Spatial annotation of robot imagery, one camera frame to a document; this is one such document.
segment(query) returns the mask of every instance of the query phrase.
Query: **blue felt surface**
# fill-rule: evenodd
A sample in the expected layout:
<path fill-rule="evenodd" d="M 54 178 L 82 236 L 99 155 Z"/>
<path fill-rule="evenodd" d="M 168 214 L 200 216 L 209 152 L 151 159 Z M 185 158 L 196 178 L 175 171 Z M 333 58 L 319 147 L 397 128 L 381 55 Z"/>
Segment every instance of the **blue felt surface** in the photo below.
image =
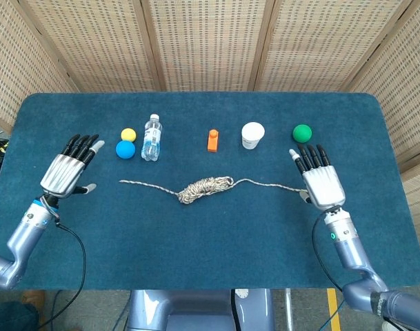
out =
<path fill-rule="evenodd" d="M 156 163 L 141 159 L 150 114 L 164 127 Z M 259 121 L 265 137 L 241 147 L 243 124 Z M 60 202 L 62 223 L 83 239 L 86 288 L 298 288 L 331 284 L 315 259 L 310 232 L 318 211 L 298 194 L 242 183 L 182 205 L 133 179 L 180 191 L 210 176 L 248 177 L 301 187 L 288 155 L 293 127 L 307 123 L 322 143 L 347 194 L 348 210 L 372 264 L 388 285 L 420 282 L 420 249 L 377 100 L 341 93 L 35 94 L 18 115 L 0 176 L 0 254 L 34 197 L 54 156 L 74 134 L 99 133 L 106 145 L 80 182 L 88 196 Z M 114 151 L 123 128 L 138 132 L 136 155 Z M 219 131 L 217 153 L 206 150 Z M 319 247 L 340 284 L 344 271 L 324 224 Z M 50 226 L 30 260 L 22 288 L 79 285 L 77 242 Z"/>

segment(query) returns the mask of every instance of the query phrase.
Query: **robotic arm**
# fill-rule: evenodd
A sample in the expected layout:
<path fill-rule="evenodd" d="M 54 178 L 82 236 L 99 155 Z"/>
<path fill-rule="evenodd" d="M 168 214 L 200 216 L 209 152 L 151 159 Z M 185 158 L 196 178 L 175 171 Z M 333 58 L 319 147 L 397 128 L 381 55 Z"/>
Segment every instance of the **robotic arm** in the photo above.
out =
<path fill-rule="evenodd" d="M 390 290 L 370 265 L 349 213 L 341 208 L 346 198 L 335 168 L 325 150 L 320 145 L 317 148 L 320 157 L 312 146 L 308 146 L 311 158 L 303 146 L 299 146 L 301 156 L 294 150 L 290 154 L 305 181 L 310 202 L 326 214 L 325 223 L 341 264 L 361 275 L 360 280 L 343 286 L 346 303 L 354 310 L 394 319 L 420 330 L 420 299 Z"/>
<path fill-rule="evenodd" d="M 29 256 L 47 225 L 59 221 L 58 200 L 71 194 L 87 194 L 96 188 L 95 184 L 79 187 L 76 183 L 104 144 L 104 141 L 93 144 L 97 138 L 97 134 L 81 138 L 77 134 L 54 158 L 41 180 L 43 195 L 32 202 L 8 241 L 13 260 L 0 257 L 0 288 L 9 290 L 20 282 Z"/>

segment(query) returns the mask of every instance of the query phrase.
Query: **yellow ball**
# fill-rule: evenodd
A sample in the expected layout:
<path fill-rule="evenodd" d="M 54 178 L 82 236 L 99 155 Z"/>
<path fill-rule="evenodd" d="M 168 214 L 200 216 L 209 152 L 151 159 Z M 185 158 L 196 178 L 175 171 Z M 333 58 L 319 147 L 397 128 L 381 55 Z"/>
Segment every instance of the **yellow ball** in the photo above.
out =
<path fill-rule="evenodd" d="M 121 132 L 121 139 L 127 141 L 135 141 L 136 140 L 136 131 L 130 128 L 126 128 Z"/>

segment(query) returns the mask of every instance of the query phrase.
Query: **orange block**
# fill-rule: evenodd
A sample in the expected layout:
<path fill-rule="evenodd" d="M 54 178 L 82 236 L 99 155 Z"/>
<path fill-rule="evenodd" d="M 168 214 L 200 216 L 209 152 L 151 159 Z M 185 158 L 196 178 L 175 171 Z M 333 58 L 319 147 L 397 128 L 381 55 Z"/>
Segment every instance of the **orange block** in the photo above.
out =
<path fill-rule="evenodd" d="M 208 133 L 208 152 L 217 152 L 217 140 L 219 139 L 219 133 L 217 130 L 212 129 Z"/>

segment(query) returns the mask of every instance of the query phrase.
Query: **floor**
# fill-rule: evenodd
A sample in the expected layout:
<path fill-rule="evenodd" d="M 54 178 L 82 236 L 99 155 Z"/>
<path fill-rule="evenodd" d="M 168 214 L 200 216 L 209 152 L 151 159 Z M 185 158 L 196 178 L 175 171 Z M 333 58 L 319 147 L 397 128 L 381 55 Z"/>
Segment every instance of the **floor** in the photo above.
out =
<path fill-rule="evenodd" d="M 420 296 L 420 285 L 404 288 L 409 292 Z M 47 292 L 46 316 L 50 316 L 52 301 L 56 292 Z M 57 298 L 56 311 L 61 309 L 74 292 L 63 291 Z M 20 291 L 0 291 L 0 302 L 19 300 Z M 83 291 L 78 299 L 55 321 L 55 331 L 67 331 L 70 328 L 81 328 L 83 331 L 111 330 L 122 309 L 126 306 L 129 291 Z M 274 311 L 276 331 L 286 330 L 286 314 L 283 290 L 274 290 Z M 292 306 L 294 314 L 295 330 L 318 330 L 328 319 L 328 297 L 326 290 L 320 289 L 293 289 Z M 127 314 L 119 322 L 117 330 L 122 330 Z M 339 314 L 341 330 L 344 331 L 372 331 L 381 330 L 378 317 L 352 311 L 345 306 Z"/>

